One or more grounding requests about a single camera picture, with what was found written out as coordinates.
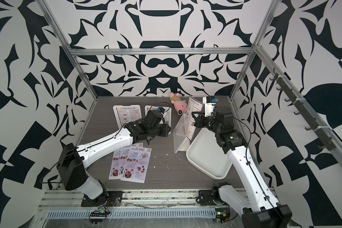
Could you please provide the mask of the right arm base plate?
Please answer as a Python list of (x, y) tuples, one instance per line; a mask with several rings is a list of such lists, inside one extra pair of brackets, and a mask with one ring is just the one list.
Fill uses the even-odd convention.
[(199, 190), (196, 202), (201, 206), (226, 206), (226, 202), (218, 201), (219, 191)]

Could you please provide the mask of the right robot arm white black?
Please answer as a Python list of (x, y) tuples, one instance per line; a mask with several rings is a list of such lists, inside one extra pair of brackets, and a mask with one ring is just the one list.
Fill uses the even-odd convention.
[(232, 161), (247, 196), (230, 184), (215, 185), (217, 201), (227, 203), (241, 216), (245, 228), (286, 228), (292, 212), (274, 196), (255, 165), (249, 142), (235, 129), (235, 117), (228, 107), (212, 107), (211, 111), (192, 112), (194, 126), (215, 134), (219, 147)]

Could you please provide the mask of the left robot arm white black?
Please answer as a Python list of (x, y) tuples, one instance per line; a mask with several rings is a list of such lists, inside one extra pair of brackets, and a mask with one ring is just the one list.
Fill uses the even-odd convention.
[(171, 127), (163, 114), (150, 110), (145, 118), (124, 124), (117, 132), (97, 141), (74, 146), (66, 145), (56, 165), (57, 171), (66, 191), (80, 191), (94, 204), (102, 203), (108, 198), (104, 185), (93, 178), (87, 168), (104, 156), (133, 145), (139, 141), (149, 142), (154, 137), (167, 137)]

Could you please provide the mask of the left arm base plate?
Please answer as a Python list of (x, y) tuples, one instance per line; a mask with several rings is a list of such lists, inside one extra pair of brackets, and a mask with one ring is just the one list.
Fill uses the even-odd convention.
[(118, 207), (122, 202), (123, 191), (107, 191), (96, 199), (90, 199), (84, 195), (81, 207), (97, 207), (103, 205), (105, 207)]

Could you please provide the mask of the wall hook rail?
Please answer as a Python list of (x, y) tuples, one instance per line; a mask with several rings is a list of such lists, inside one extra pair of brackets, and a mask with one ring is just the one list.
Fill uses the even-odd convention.
[(332, 151), (339, 148), (341, 141), (333, 132), (328, 124), (324, 123), (319, 117), (318, 113), (309, 104), (306, 98), (297, 90), (289, 78), (284, 74), (279, 74), (276, 69), (273, 69), (273, 77), (270, 79), (277, 82), (279, 88), (277, 90), (283, 91), (287, 95), (286, 102), (292, 104), (297, 111), (294, 113), (296, 116), (302, 116), (307, 122), (307, 131), (314, 132), (318, 139), (321, 141), (320, 149), (327, 149)]

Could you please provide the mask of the pink striped plush toy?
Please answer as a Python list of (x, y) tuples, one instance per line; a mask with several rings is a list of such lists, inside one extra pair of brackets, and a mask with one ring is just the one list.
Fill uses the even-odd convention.
[(185, 100), (181, 99), (181, 94), (171, 92), (170, 101), (174, 105), (178, 115), (183, 115), (187, 112), (188, 104)]

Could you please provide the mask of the pink special menu sheet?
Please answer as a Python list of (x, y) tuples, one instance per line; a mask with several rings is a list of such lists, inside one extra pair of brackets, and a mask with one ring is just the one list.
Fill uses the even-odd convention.
[(133, 145), (125, 146), (125, 147), (122, 148), (121, 155), (120, 155), (120, 163), (119, 163), (119, 177), (123, 176), (124, 167), (125, 167), (125, 164), (126, 164), (126, 161), (127, 161), (127, 158), (128, 158), (129, 151), (130, 151), (131, 147), (139, 147), (139, 148), (141, 148), (141, 147), (143, 147), (143, 143), (135, 143)]

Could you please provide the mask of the white plastic tray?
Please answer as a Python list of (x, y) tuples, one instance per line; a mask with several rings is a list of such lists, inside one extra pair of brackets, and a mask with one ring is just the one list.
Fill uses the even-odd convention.
[(215, 134), (206, 128), (197, 134), (186, 157), (194, 167), (215, 180), (226, 178), (232, 167), (232, 161), (217, 144)]

